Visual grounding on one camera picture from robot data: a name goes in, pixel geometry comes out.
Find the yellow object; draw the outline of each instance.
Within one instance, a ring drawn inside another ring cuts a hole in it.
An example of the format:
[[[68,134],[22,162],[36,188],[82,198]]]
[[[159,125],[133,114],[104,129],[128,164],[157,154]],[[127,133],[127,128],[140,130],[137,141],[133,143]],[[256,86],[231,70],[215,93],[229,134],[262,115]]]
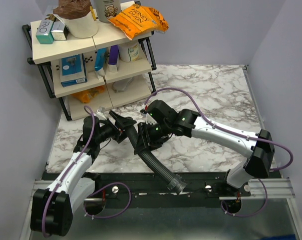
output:
[[[72,96],[81,101],[82,103],[89,103],[93,97],[95,97],[97,94],[101,94],[105,91],[103,86],[97,86],[88,90],[80,91],[77,93],[73,93]]]
[[[93,17],[94,21],[96,21],[95,13],[94,13],[94,10],[93,10],[92,6],[90,6],[90,10],[91,10],[92,17]]]
[[[121,11],[116,17],[109,19],[116,27],[120,28],[127,38],[132,40],[139,34],[158,30],[165,32],[169,25],[162,14],[151,7],[133,4]]]

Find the hose end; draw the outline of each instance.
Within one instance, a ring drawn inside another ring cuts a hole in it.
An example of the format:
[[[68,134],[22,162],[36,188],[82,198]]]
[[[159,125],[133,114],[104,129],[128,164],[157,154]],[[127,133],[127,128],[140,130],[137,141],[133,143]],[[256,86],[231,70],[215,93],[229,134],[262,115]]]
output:
[[[187,184],[182,181],[182,178],[179,175],[176,175],[176,177],[168,184],[167,188],[169,190],[174,190],[177,194],[180,194],[186,185]]]

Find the gray wall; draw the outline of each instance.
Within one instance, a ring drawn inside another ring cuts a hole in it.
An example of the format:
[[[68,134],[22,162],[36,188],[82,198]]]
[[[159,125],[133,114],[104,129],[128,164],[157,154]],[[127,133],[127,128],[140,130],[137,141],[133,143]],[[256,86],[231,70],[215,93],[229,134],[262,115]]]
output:
[[[302,0],[287,0],[249,65],[252,89],[273,139],[293,151],[289,176],[302,217]],[[288,161],[276,149],[276,160]]]
[[[41,18],[34,0],[0,0],[0,240],[19,239],[60,108],[49,99],[22,25]]]
[[[58,3],[35,1],[42,12],[47,5]],[[141,3],[158,9],[169,22],[165,34],[156,33],[151,38],[159,64],[248,64],[284,1],[141,0]]]

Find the white cup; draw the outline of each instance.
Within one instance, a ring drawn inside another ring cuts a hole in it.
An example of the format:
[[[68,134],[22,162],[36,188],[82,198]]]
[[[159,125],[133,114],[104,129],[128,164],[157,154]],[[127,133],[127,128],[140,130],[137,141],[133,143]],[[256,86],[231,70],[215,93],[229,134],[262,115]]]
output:
[[[86,16],[77,19],[64,19],[58,17],[70,33],[77,38],[84,39],[94,36],[99,29],[97,21],[94,21],[92,13],[89,12]]]
[[[139,59],[140,46],[139,41],[129,41],[118,45],[120,58],[124,62],[133,62]]]

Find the gray floor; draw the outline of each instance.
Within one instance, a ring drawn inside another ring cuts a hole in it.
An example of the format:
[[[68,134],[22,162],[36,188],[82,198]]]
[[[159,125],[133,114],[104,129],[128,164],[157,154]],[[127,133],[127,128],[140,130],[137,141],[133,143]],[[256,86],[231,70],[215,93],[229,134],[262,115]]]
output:
[[[261,200],[246,200],[241,213],[261,207]],[[107,210],[115,213],[118,210]],[[269,200],[266,209],[250,218],[234,218],[219,208],[128,209],[112,219],[84,217],[80,207],[65,237],[51,240],[258,240],[264,237],[294,234],[295,228],[286,200]],[[34,232],[33,240],[45,239]]]

